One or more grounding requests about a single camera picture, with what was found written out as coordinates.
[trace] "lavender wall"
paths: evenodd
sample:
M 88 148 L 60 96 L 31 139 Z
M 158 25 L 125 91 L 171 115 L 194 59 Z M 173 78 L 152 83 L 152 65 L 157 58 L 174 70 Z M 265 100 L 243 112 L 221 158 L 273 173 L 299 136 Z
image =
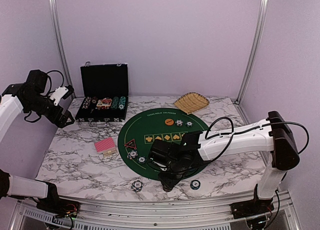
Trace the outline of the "lavender wall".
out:
M 56 0 L 78 96 L 80 66 L 129 63 L 132 95 L 236 97 L 260 0 Z
M 310 145 L 282 187 L 288 188 L 302 229 L 319 229 L 320 0 L 269 0 L 265 30 L 242 106 L 251 121 L 277 110 L 304 124 Z M 293 128 L 297 145 L 306 141 Z
M 61 69 L 48 0 L 0 0 L 0 93 L 25 82 L 31 69 Z M 59 76 L 53 84 L 61 84 Z M 0 143 L 0 169 L 34 178 L 56 127 L 46 118 L 30 124 L 19 115 Z M 16 201 L 0 200 L 0 229 L 8 229 Z

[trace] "wicker basket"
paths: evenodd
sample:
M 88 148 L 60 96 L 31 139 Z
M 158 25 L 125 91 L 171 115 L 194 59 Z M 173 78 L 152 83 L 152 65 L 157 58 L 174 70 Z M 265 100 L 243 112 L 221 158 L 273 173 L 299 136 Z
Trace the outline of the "wicker basket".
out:
M 179 98 L 174 105 L 186 114 L 192 114 L 209 105 L 209 100 L 204 96 L 190 92 Z

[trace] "white marble surface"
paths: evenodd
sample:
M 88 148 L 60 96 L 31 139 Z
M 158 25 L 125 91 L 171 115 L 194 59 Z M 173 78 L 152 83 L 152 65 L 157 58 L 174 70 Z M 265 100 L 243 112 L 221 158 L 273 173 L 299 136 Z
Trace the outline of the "white marble surface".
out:
M 126 119 L 148 109 L 175 108 L 173 103 L 176 100 L 177 97 L 130 97 Z M 236 126 L 244 124 L 229 98 L 210 97 L 209 100 L 207 108 L 195 113 L 208 125 L 221 116 L 232 118 Z M 82 99 L 73 100 L 69 110 L 74 116 L 81 102 Z M 62 196 L 113 201 L 164 201 L 253 190 L 262 177 L 265 166 L 258 152 L 222 156 L 166 193 L 160 182 L 141 177 L 127 167 L 120 155 L 104 159 L 96 152 L 94 143 L 106 137 L 113 137 L 117 144 L 123 125 L 118 122 L 108 123 L 107 127 L 90 127 L 88 123 L 74 123 L 58 129 L 37 179 L 56 184 Z M 217 124 L 218 129 L 226 127 L 222 123 Z M 194 179 L 201 183 L 198 190 L 190 188 L 190 182 Z M 143 182 L 139 193 L 131 190 L 135 180 Z

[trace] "deck of cards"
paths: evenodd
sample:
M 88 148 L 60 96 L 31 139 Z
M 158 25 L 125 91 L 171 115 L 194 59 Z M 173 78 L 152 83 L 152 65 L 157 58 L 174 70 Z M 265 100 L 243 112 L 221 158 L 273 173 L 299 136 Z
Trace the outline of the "deck of cards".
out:
M 94 144 L 97 153 L 103 154 L 104 158 L 110 157 L 118 153 L 116 145 L 112 137 L 106 138 Z

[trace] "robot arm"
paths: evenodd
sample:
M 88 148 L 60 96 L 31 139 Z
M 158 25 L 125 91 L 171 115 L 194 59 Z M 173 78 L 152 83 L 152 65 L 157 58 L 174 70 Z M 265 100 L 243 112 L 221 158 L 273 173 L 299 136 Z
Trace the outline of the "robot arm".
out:
M 265 213 L 273 209 L 273 196 L 283 176 L 300 161 L 292 131 L 283 122 L 273 111 L 267 119 L 233 130 L 211 131 L 209 137 L 201 131 L 186 133 L 180 145 L 155 140 L 148 160 L 166 169 L 159 171 L 158 178 L 163 189 L 170 192 L 191 171 L 221 155 L 268 152 L 268 164 L 255 187 L 254 199 L 231 205 L 235 219 Z
M 71 85 L 57 88 L 51 96 L 41 95 L 45 91 L 49 76 L 40 70 L 31 70 L 25 83 L 11 84 L 0 95 L 0 142 L 14 119 L 23 111 L 34 111 L 39 117 L 46 116 L 59 128 L 74 123 L 69 111 L 63 113 L 61 99 L 69 97 L 74 89 Z M 12 176 L 0 169 L 1 197 L 38 198 L 39 209 L 61 214 L 70 204 L 78 208 L 79 203 L 60 199 L 57 187 L 51 183 Z

